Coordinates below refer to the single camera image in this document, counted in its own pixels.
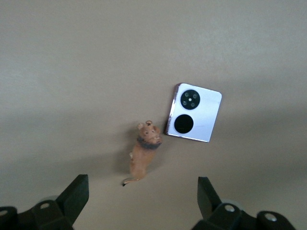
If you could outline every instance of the screw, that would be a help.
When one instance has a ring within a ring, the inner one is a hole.
[[[277,221],[277,218],[273,214],[271,214],[271,213],[266,213],[266,214],[264,214],[264,216],[269,221],[273,221],[273,222]]]
[[[6,215],[7,213],[8,213],[8,210],[0,211],[0,217]]]
[[[226,209],[228,212],[234,212],[234,211],[235,211],[235,208],[232,207],[231,205],[225,205],[225,209]]]
[[[40,209],[44,209],[44,208],[47,208],[47,207],[49,207],[49,206],[50,206],[50,204],[44,203],[44,204],[42,204],[42,205],[40,206]]]

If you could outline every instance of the toy lion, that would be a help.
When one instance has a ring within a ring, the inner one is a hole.
[[[126,184],[143,179],[146,176],[146,168],[153,160],[156,149],[162,144],[160,129],[154,126],[152,121],[139,123],[139,136],[137,142],[130,153],[130,173],[133,178],[123,181]]]

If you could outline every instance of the phone camera module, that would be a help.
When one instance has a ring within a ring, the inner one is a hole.
[[[180,101],[185,109],[192,110],[199,105],[201,97],[195,90],[187,90],[181,95]]]

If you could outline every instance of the camera lens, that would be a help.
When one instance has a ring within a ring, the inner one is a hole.
[[[195,90],[187,90],[181,95],[181,104],[185,109],[195,109],[200,101],[201,97]]]

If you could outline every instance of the lion tail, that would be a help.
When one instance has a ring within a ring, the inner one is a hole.
[[[126,180],[123,181],[122,185],[125,186],[126,184],[134,181],[139,181],[139,179],[136,178],[127,178]]]

